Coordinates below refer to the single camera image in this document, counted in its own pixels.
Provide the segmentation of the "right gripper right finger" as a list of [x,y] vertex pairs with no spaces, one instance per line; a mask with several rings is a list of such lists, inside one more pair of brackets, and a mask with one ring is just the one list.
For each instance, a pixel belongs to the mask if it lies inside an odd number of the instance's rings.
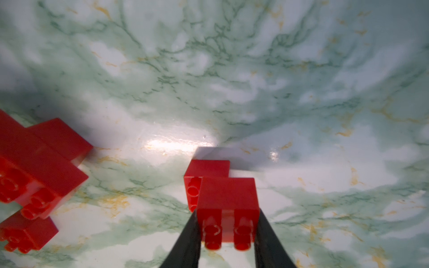
[[296,268],[262,210],[254,241],[257,268]]

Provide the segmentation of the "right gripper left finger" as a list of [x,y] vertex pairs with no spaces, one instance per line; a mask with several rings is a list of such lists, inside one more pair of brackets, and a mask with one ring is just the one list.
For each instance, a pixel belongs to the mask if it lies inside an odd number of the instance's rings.
[[194,211],[160,268],[198,268],[201,241],[197,212]]

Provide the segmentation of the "red long lego brick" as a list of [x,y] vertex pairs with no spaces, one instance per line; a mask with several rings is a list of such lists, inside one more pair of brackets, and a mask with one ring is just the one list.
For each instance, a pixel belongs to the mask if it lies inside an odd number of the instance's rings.
[[88,179],[4,111],[1,112],[1,202],[16,202],[29,220],[47,218]]

